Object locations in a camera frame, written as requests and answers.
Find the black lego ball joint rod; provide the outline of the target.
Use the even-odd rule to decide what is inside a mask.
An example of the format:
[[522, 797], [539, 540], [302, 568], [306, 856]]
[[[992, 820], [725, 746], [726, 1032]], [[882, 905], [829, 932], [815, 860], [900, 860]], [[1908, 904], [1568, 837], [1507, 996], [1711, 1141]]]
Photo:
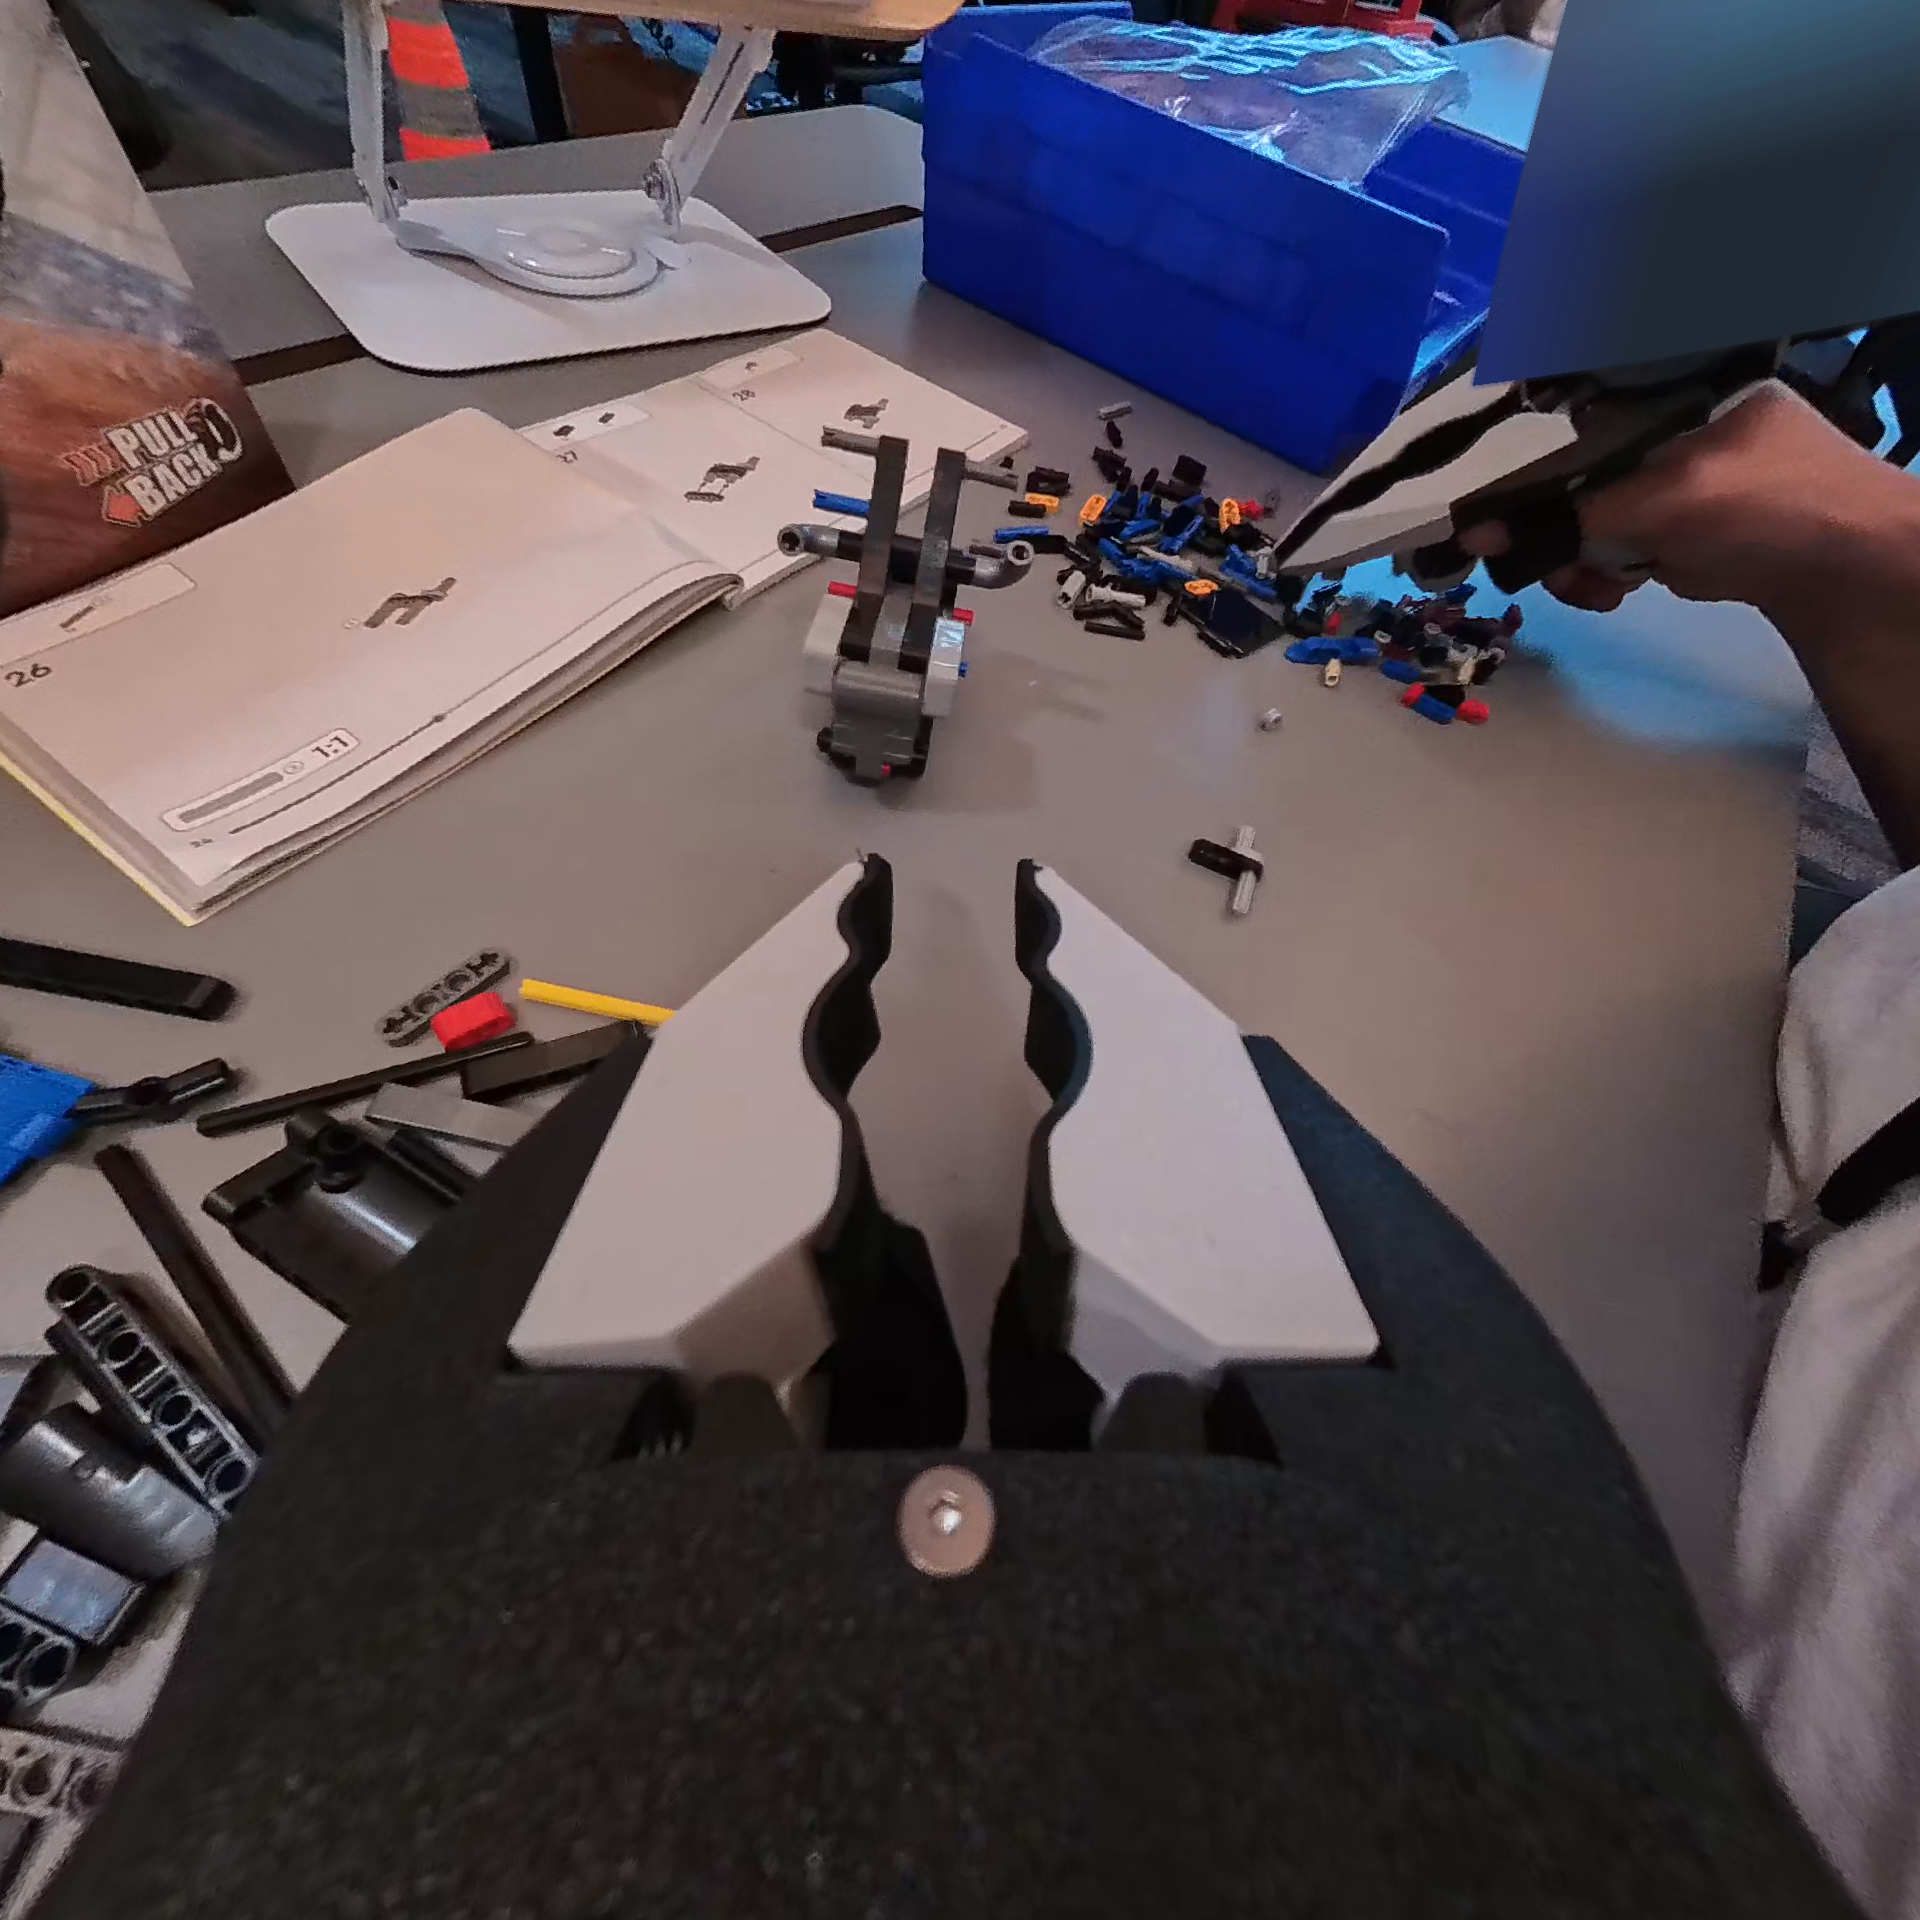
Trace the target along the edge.
[[215, 1098], [226, 1098], [238, 1082], [238, 1070], [213, 1059], [178, 1073], [143, 1074], [116, 1089], [90, 1089], [72, 1101], [66, 1117], [85, 1132], [170, 1122]]

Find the blue lego piece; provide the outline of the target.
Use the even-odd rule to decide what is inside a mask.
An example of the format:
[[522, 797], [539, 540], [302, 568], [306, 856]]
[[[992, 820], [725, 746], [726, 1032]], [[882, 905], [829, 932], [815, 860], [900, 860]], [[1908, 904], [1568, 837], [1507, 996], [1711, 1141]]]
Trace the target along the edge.
[[85, 1077], [2, 1054], [2, 1187], [50, 1158], [76, 1132]]

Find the small black lego piece with grey axle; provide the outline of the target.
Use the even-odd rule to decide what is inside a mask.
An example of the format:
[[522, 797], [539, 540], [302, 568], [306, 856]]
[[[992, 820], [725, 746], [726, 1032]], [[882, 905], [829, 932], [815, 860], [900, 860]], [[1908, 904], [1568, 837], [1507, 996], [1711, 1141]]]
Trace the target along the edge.
[[1258, 829], [1252, 825], [1239, 825], [1224, 843], [1196, 837], [1186, 857], [1196, 869], [1227, 883], [1227, 913], [1232, 920], [1244, 922], [1252, 913], [1264, 877], [1264, 856], [1258, 849]]

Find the black lego frame piece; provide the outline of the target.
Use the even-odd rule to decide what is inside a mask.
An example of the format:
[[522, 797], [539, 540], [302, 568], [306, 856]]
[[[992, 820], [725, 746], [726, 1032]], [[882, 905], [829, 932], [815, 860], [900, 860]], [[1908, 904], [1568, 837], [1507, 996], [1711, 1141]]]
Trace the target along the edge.
[[36, 1538], [2, 1574], [2, 1709], [19, 1721], [86, 1683], [140, 1618], [151, 1581]]

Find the black curved lego panel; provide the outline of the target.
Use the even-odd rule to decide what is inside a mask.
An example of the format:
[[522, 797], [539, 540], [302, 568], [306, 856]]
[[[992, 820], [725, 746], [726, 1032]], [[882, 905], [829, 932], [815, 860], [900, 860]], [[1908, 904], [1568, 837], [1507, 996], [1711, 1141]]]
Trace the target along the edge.
[[299, 1109], [284, 1146], [207, 1189], [200, 1209], [250, 1257], [350, 1324], [477, 1182], [407, 1130]]

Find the person's white shirt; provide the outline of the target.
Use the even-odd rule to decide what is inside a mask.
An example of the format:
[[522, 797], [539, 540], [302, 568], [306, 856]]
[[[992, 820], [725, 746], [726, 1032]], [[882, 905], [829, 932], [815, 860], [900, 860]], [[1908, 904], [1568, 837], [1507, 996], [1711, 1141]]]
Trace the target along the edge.
[[1870, 1915], [1917, 1915], [1917, 876], [1789, 977], [1730, 1691]]

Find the light grey lego beam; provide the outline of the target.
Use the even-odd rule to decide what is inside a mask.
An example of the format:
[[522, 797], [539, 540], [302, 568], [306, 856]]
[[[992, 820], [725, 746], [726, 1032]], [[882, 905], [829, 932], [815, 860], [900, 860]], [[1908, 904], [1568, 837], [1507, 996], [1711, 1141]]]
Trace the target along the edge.
[[2, 1814], [85, 1826], [106, 1802], [125, 1748], [63, 1732], [2, 1729]]

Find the clear plastic bag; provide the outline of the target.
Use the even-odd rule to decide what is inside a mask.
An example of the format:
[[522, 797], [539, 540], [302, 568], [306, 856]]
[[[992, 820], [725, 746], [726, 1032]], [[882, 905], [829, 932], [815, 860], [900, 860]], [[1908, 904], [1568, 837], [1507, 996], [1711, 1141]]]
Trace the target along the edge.
[[1360, 28], [1229, 35], [1078, 16], [1029, 54], [1334, 185], [1362, 185], [1408, 137], [1471, 98], [1451, 53]]

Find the yellow lego axle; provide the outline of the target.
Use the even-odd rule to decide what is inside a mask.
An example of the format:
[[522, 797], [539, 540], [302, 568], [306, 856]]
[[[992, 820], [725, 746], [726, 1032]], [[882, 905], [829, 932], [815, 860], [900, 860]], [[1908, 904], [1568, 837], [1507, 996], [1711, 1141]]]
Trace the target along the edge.
[[567, 987], [534, 977], [523, 977], [519, 981], [519, 996], [544, 1008], [606, 1022], [638, 1025], [645, 1028], [658, 1028], [674, 1018], [674, 1011], [668, 1005], [632, 996]]

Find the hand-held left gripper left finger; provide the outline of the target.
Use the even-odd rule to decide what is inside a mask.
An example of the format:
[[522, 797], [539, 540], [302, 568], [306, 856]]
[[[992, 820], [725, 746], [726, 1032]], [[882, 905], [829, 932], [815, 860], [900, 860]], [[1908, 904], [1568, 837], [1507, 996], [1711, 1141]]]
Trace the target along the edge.
[[512, 1329], [522, 1366], [752, 1376], [814, 1397], [831, 1449], [964, 1440], [944, 1292], [850, 1098], [893, 910], [893, 866], [852, 860], [656, 1032]]

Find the person's right forearm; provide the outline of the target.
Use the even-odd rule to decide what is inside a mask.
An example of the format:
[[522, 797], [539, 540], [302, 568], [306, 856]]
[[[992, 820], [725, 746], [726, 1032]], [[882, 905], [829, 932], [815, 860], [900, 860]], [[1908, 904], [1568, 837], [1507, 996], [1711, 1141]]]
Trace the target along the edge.
[[1893, 856], [1917, 864], [1917, 482], [1814, 425], [1811, 678]]

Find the lego instruction booklet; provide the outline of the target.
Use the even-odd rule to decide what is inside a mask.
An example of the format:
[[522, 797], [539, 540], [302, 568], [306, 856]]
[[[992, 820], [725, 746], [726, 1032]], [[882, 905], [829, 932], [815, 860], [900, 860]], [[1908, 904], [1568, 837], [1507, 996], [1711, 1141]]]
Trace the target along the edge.
[[932, 460], [1029, 434], [815, 326], [508, 427], [420, 425], [163, 561], [4, 621], [4, 773], [186, 925], [315, 857], [710, 605], [805, 568], [823, 433]]

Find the grey lego panel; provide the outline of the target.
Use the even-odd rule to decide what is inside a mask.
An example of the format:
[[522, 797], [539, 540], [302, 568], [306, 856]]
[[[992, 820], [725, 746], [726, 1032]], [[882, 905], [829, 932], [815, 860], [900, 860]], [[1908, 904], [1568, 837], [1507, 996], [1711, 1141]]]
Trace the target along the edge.
[[503, 1155], [525, 1139], [536, 1115], [499, 1109], [442, 1086], [386, 1084], [373, 1093], [365, 1120], [442, 1142]]

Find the grey and black lego assembly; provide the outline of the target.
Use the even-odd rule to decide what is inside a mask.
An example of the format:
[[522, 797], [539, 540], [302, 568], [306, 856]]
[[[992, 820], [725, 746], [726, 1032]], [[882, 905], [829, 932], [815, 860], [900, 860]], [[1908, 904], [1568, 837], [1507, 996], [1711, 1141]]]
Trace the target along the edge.
[[872, 490], [858, 530], [794, 522], [778, 544], [788, 561], [829, 561], [855, 570], [829, 582], [803, 645], [803, 686], [826, 697], [819, 752], [862, 787], [919, 780], [936, 720], [967, 676], [972, 612], [960, 589], [1020, 582], [1037, 549], [1029, 540], [975, 554], [954, 542], [964, 485], [1011, 490], [1006, 472], [940, 448], [930, 469], [924, 526], [900, 529], [908, 441], [826, 425], [826, 448], [872, 461]]

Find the pile of small lego pieces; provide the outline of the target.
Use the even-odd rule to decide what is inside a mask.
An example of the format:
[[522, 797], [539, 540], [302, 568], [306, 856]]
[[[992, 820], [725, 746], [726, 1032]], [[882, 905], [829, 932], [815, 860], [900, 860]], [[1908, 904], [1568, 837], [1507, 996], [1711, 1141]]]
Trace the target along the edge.
[[1051, 568], [1053, 603], [1087, 633], [1142, 643], [1158, 621], [1211, 659], [1272, 654], [1324, 689], [1379, 674], [1436, 728], [1490, 722], [1486, 691], [1525, 633], [1515, 589], [1478, 609], [1471, 563], [1416, 565], [1403, 534], [1373, 555], [1286, 561], [1276, 491], [1219, 491], [1188, 456], [1134, 469], [1123, 414], [1099, 416], [1091, 488], [1031, 466], [1008, 522], [968, 555]]

